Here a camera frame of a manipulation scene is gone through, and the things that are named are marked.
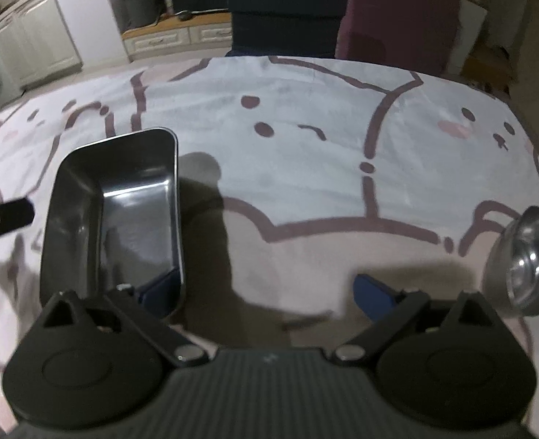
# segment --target pink cheek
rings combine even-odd
[[[523,144],[525,149],[528,151],[528,153],[532,156],[534,156],[534,146],[532,145],[532,142],[530,142],[529,139],[526,139],[526,142]]]
[[[449,120],[438,122],[438,128],[455,139],[466,140],[472,135],[472,129],[455,122],[450,122]]]
[[[3,141],[11,140],[13,137],[15,137],[18,134],[17,130],[13,130],[10,133],[8,133],[5,137],[3,137]]]

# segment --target pink chair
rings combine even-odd
[[[348,0],[336,58],[441,75],[459,9],[460,0]]]

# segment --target metal bowl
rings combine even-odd
[[[539,208],[512,221],[491,249],[482,292],[502,316],[539,315]]]
[[[134,288],[163,317],[184,299],[178,140],[151,128],[71,152],[58,168],[40,272],[40,302]]]

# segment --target drawer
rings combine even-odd
[[[166,31],[160,34],[150,34],[134,38],[130,41],[128,48],[131,52],[154,51],[156,49],[174,48],[176,46],[188,46],[191,40],[188,34],[188,29],[181,28],[179,30]]]
[[[221,42],[233,39],[231,23],[217,25],[193,26],[190,28],[191,42]]]

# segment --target kitchen cabinet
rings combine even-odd
[[[0,22],[0,58],[20,86],[80,64],[55,0],[29,0]]]
[[[191,42],[227,42],[231,44],[233,29],[231,23],[219,23],[216,25],[194,26],[190,28]]]
[[[18,11],[18,17],[46,74],[80,63],[55,0],[33,0]]]
[[[138,32],[142,29],[131,30],[129,33],[132,31]],[[135,60],[197,49],[227,48],[228,51],[232,39],[231,23],[213,23],[140,34],[136,37],[125,37],[124,34],[123,42],[127,54]]]
[[[156,51],[158,49],[170,49],[177,46],[188,46],[191,40],[187,28],[166,31],[165,33],[155,34],[151,37],[137,38],[130,40],[128,49],[134,54],[146,51]]]
[[[0,57],[10,75],[22,86],[44,77],[36,51],[13,14],[0,23]]]

